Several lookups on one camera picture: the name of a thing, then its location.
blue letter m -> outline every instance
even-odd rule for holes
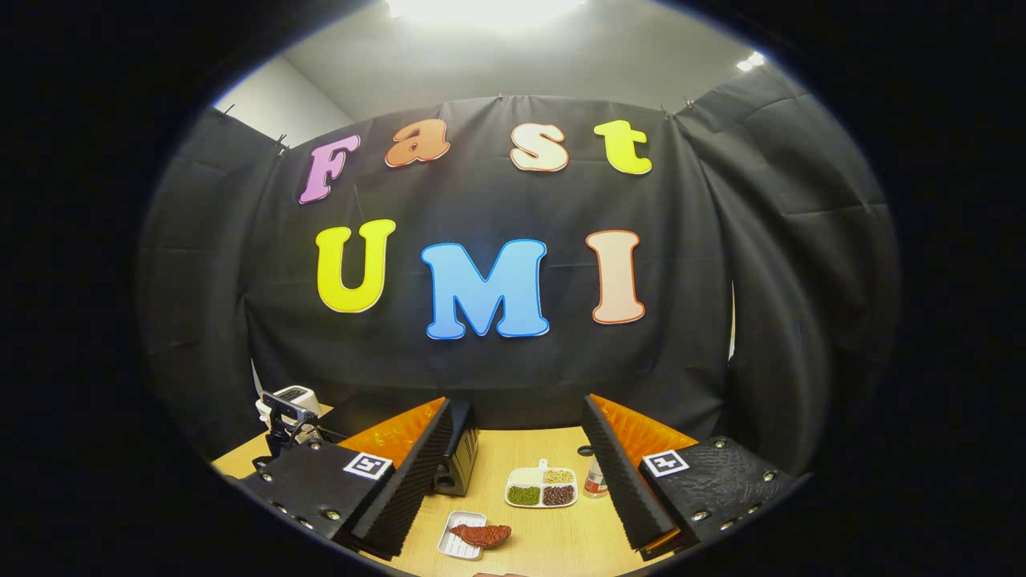
[[[496,330],[503,337],[537,337],[549,332],[542,317],[538,293],[538,265],[545,256],[545,243],[538,240],[510,240],[499,251],[487,278],[482,278],[467,249],[461,244],[432,244],[421,253],[431,267],[434,283],[435,321],[428,325],[432,339],[459,339],[467,328],[456,319],[456,305],[479,337],[487,334],[499,303],[503,319]]]

white tray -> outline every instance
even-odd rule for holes
[[[438,550],[449,556],[459,559],[474,560],[481,556],[481,547],[470,545],[449,530],[466,525],[467,527],[484,527],[487,520],[481,513],[469,513],[467,511],[452,511],[445,523],[445,530],[442,531],[442,538],[438,540]]]
[[[570,483],[543,483],[542,479],[545,478],[545,471],[567,471],[570,473],[570,477],[574,479]],[[574,498],[570,499],[569,503],[564,505],[546,505],[545,504],[545,488],[546,487],[574,487]],[[537,487],[541,492],[538,496],[537,505],[518,505],[510,501],[510,487],[523,487],[529,489],[531,487]],[[510,476],[506,479],[506,489],[503,491],[503,498],[506,499],[506,504],[512,505],[514,507],[525,507],[528,509],[554,509],[557,507],[568,507],[574,503],[577,503],[578,494],[581,491],[577,486],[577,473],[571,469],[565,467],[550,467],[549,461],[546,459],[541,459],[538,461],[537,467],[520,467],[519,469],[513,469]]]

ceiling light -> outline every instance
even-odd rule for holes
[[[386,0],[393,18],[475,24],[538,22],[585,0]]]

red food item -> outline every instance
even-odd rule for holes
[[[505,525],[489,525],[487,527],[467,527],[458,525],[449,529],[457,537],[463,539],[467,544],[490,549],[503,540],[509,538],[512,529]]]

table surface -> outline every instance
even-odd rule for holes
[[[426,496],[402,554],[392,561],[360,554],[423,577],[471,577],[478,572],[527,577],[603,577],[666,559],[664,555],[646,563],[631,549],[608,495],[592,499],[580,493],[577,503],[552,509],[506,504],[504,491],[510,471],[537,467],[540,459],[547,459],[550,467],[573,469],[580,492],[591,462],[591,458],[577,453],[584,445],[589,443],[581,427],[481,430],[467,496]],[[267,444],[262,434],[212,464],[223,474],[241,478],[253,472],[252,459],[266,454]],[[488,525],[510,526],[512,535],[499,547],[482,551],[476,561],[448,556],[437,547],[452,511],[482,513]]]

